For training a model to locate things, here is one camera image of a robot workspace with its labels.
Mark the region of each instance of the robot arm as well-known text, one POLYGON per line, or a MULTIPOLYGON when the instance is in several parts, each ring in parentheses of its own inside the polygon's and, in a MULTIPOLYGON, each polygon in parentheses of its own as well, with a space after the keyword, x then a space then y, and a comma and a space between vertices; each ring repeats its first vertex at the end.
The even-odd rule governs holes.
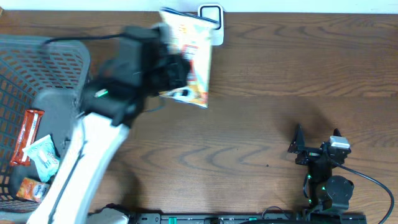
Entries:
POLYGON ((168 53, 166 27, 127 27, 111 76, 89 82, 59 172, 28 223, 84 223, 102 176, 147 96, 185 86, 190 64, 168 53))

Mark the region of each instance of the wood grain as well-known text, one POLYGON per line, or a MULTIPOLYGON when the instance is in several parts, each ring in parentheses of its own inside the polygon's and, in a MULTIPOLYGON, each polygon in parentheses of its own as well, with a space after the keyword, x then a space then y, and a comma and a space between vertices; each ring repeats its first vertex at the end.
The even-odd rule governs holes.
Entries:
MULTIPOLYGON (((0 32, 103 35, 149 27, 154 12, 5 11, 0 32)), ((301 123, 311 146, 340 128, 353 153, 346 165, 385 183, 398 198, 398 16, 226 13, 213 49, 209 109, 172 101, 141 115, 115 155, 91 209, 121 203, 163 212, 298 209, 304 166, 287 154, 301 123)), ((91 71, 116 41, 87 42, 91 71)), ((383 189, 335 169, 355 184, 351 212, 378 222, 383 189)), ((398 223, 394 212, 387 223, 398 223)))

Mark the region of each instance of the orange snack package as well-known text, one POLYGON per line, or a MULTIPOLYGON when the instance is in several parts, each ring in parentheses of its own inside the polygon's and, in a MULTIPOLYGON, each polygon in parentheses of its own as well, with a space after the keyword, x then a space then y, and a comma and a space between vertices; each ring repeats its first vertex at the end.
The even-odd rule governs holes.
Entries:
POLYGON ((49 187, 49 184, 25 177, 19 187, 17 197, 41 203, 49 187))
POLYGON ((35 141, 37 130, 39 129, 39 123, 43 114, 44 111, 25 110, 24 121, 22 122, 14 154, 10 161, 11 166, 30 166, 30 158, 22 150, 23 148, 30 146, 35 141))

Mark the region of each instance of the white wall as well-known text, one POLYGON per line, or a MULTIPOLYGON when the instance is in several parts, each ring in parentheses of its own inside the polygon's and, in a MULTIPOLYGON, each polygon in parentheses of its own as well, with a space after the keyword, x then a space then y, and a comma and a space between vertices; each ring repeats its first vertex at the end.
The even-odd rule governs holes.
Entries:
MULTIPOLYGON (((4 9, 196 11, 201 0, 0 0, 4 9)), ((398 0, 217 0, 226 12, 342 12, 398 14, 398 0)))

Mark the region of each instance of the snack package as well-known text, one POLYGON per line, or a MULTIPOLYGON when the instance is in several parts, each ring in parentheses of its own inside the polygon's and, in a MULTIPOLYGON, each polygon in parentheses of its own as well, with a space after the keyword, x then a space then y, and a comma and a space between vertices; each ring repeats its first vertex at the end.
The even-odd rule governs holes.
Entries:
POLYGON ((29 147, 23 149, 33 161, 35 161, 37 173, 42 182, 50 180, 51 176, 57 173, 60 166, 60 159, 55 155, 54 143, 50 135, 46 135, 29 147))
POLYGON ((37 130, 39 129, 39 123, 43 114, 44 111, 25 110, 24 121, 22 122, 22 127, 19 131, 14 154, 10 160, 11 166, 30 166, 30 159, 22 149, 30 146, 35 141, 37 130))
POLYGON ((210 31, 217 27, 217 22, 170 8, 162 8, 159 13, 170 27, 170 52, 182 53, 192 66, 187 86, 160 95, 207 108, 211 63, 210 31))
POLYGON ((49 187, 48 184, 25 177, 19 187, 17 197, 41 203, 49 187))

